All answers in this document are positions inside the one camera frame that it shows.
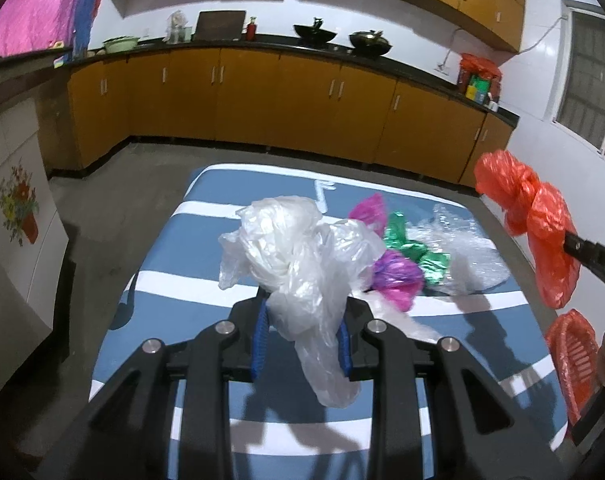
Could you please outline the red plastic bag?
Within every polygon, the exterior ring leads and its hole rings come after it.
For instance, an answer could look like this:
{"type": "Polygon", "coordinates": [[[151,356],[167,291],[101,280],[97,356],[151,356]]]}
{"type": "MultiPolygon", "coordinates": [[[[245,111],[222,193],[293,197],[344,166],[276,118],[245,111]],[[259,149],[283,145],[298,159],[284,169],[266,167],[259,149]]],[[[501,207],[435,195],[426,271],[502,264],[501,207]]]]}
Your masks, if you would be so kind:
{"type": "Polygon", "coordinates": [[[476,191],[501,207],[505,231],[527,237],[543,303],[564,308],[578,282],[579,262],[564,250],[565,234],[576,228],[562,193],[503,150],[482,154],[474,176],[476,191]]]}

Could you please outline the large clear bubble wrap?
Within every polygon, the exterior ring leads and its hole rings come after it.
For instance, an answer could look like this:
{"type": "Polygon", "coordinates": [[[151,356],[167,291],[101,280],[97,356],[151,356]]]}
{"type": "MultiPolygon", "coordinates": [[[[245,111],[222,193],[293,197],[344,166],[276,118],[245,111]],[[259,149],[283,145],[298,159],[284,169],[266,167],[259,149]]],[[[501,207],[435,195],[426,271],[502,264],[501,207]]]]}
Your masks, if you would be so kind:
{"type": "Polygon", "coordinates": [[[485,292],[504,283],[511,272],[496,245],[473,218],[463,218],[437,204],[432,219],[406,227],[408,240],[423,243],[419,259],[425,286],[448,296],[485,292]]]}

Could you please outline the clear white plastic bag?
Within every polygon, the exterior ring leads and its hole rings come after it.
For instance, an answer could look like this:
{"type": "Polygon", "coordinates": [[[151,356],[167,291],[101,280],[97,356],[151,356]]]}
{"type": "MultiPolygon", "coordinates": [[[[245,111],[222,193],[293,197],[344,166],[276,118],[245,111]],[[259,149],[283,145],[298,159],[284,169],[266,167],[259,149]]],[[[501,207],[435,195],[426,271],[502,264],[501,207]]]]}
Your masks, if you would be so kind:
{"type": "Polygon", "coordinates": [[[240,227],[219,237],[219,286],[252,278],[269,295],[271,324],[294,348],[318,401],[345,408],[360,388],[339,365],[347,299],[373,281],[383,240],[365,222],[327,221],[307,197],[256,200],[237,213],[240,227]]]}

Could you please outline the lower wooden kitchen cabinets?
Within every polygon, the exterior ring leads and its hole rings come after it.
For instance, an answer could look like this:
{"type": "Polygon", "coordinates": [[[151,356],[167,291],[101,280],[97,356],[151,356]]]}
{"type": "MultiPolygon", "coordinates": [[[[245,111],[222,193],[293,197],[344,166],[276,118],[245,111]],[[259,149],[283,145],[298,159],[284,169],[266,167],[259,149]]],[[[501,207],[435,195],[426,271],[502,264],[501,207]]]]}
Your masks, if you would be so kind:
{"type": "Polygon", "coordinates": [[[519,123],[409,65],[286,38],[95,55],[61,67],[38,112],[50,171],[88,171],[138,139],[293,152],[463,186],[519,123]]]}

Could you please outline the red basket with bag liner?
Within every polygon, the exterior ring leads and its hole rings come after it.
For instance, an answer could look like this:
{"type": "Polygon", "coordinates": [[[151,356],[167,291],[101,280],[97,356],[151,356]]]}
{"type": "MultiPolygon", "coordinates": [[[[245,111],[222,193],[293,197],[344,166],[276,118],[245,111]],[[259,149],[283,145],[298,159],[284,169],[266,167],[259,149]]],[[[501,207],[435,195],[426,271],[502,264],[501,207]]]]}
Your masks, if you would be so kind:
{"type": "Polygon", "coordinates": [[[595,331],[580,312],[561,314],[545,334],[559,376],[569,423],[575,425],[593,393],[599,346],[595,331]]]}

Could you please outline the blue white striped table mat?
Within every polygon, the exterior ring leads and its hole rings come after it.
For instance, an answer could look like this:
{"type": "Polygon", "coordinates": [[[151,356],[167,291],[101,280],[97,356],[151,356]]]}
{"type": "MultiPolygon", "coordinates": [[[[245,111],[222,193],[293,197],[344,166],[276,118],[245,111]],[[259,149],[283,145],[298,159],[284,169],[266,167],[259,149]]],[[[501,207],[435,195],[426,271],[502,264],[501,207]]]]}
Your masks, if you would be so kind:
{"type": "MultiPolygon", "coordinates": [[[[305,196],[330,221],[348,216],[361,200],[382,195],[390,211],[411,223],[448,211],[469,218],[463,205],[429,193],[251,164],[217,164],[194,172],[176,207],[120,298],[93,371],[102,387],[130,354],[150,338],[166,344],[194,338],[255,295],[243,280],[218,284],[219,237],[237,229],[238,211],[256,200],[305,196]]],[[[567,428],[557,372],[534,313],[516,281],[471,296],[427,295],[412,318],[464,344],[521,407],[542,439],[562,442],[567,428]]],[[[230,386],[234,472],[240,479],[361,479],[370,445],[372,387],[335,410],[321,405],[301,371],[293,346],[269,336],[266,364],[252,384],[230,386]]]]}

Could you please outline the barred window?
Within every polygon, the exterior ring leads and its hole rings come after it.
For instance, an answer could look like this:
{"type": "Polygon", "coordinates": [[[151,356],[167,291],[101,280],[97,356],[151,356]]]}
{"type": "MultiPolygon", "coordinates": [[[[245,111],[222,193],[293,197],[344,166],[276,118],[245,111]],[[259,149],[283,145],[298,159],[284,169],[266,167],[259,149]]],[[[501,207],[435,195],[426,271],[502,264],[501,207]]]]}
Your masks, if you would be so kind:
{"type": "Polygon", "coordinates": [[[605,14],[563,3],[560,95],[553,122],[605,157],[605,14]]]}

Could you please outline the magenta foil wrapper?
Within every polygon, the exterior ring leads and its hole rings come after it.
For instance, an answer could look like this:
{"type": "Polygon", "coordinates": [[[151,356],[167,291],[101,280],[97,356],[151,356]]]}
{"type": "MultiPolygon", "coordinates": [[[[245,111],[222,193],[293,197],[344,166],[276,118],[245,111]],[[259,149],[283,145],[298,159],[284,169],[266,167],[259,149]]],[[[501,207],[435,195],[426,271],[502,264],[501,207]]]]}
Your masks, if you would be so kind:
{"type": "Polygon", "coordinates": [[[383,256],[374,263],[371,289],[379,292],[398,311],[407,312],[414,298],[423,289],[424,273],[408,257],[405,216],[401,212],[388,214],[383,196],[374,193],[361,200],[350,211],[349,219],[362,221],[385,245],[383,256]]]}

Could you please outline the green yellow containers on counter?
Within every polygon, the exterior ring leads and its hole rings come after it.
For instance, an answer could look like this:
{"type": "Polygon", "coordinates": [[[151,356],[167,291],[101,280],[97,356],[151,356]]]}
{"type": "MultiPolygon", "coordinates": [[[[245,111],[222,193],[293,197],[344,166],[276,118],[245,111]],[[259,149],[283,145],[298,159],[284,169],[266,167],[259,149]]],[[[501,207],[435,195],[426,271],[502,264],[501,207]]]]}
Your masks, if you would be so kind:
{"type": "Polygon", "coordinates": [[[489,89],[490,80],[474,74],[471,76],[469,83],[467,84],[465,96],[467,99],[477,104],[484,105],[487,101],[489,89]]]}

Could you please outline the red bag on counter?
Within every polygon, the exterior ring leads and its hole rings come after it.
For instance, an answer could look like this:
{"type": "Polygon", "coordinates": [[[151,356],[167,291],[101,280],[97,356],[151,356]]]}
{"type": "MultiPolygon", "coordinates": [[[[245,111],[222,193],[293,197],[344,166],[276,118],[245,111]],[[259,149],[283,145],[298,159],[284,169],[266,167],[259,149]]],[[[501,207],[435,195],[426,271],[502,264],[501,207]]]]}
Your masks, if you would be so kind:
{"type": "Polygon", "coordinates": [[[498,102],[500,99],[502,73],[493,61],[488,58],[470,53],[462,53],[460,60],[460,69],[458,75],[458,90],[465,94],[467,84],[472,75],[479,75],[490,80],[490,89],[487,100],[498,102]]]}

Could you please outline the black lidded wok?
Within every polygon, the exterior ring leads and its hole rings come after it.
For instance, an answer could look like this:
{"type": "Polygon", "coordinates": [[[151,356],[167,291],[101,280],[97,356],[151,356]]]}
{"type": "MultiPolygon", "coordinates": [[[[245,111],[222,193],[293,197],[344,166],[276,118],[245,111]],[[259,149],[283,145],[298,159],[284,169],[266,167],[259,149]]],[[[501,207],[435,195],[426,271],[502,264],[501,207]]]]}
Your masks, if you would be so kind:
{"type": "Polygon", "coordinates": [[[349,35],[355,55],[364,58],[380,58],[391,50],[391,44],[383,37],[381,30],[353,32],[349,35]]]}

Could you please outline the black wok with ladle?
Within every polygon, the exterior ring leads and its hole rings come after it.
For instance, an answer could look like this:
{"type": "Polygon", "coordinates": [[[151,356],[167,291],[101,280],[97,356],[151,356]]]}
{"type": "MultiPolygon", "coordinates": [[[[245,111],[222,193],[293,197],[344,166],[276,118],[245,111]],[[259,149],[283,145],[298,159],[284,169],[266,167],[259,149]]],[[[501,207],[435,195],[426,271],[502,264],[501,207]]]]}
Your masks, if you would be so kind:
{"type": "Polygon", "coordinates": [[[314,18],[311,25],[294,25],[294,32],[299,38],[299,43],[305,47],[322,49],[329,44],[336,36],[336,32],[331,32],[323,28],[323,18],[314,18]]]}

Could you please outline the green basin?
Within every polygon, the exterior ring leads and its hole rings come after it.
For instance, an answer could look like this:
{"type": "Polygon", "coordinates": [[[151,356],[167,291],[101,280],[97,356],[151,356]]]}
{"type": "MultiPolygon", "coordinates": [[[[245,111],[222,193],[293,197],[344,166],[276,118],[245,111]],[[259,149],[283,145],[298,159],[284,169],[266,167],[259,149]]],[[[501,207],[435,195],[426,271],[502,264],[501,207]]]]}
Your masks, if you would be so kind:
{"type": "Polygon", "coordinates": [[[135,36],[120,36],[105,40],[103,47],[107,54],[128,52],[139,44],[139,40],[140,38],[135,36]]]}

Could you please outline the dark cutting board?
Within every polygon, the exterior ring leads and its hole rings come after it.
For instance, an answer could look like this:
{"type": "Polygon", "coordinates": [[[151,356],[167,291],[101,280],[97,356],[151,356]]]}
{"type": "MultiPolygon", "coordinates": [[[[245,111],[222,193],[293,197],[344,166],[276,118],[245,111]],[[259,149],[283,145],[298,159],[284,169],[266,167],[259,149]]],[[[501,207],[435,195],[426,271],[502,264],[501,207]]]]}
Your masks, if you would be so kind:
{"type": "Polygon", "coordinates": [[[200,11],[192,40],[240,40],[243,36],[245,18],[244,10],[200,11]]]}

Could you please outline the red bottle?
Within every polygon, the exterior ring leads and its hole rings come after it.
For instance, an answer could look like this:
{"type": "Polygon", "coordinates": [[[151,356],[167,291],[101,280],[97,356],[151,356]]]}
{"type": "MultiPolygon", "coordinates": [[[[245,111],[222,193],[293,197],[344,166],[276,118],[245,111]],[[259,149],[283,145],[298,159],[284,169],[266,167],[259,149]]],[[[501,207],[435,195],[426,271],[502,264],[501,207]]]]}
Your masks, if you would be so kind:
{"type": "Polygon", "coordinates": [[[254,41],[256,38],[257,23],[255,16],[249,19],[249,23],[246,26],[245,39],[247,41],[254,41]]]}

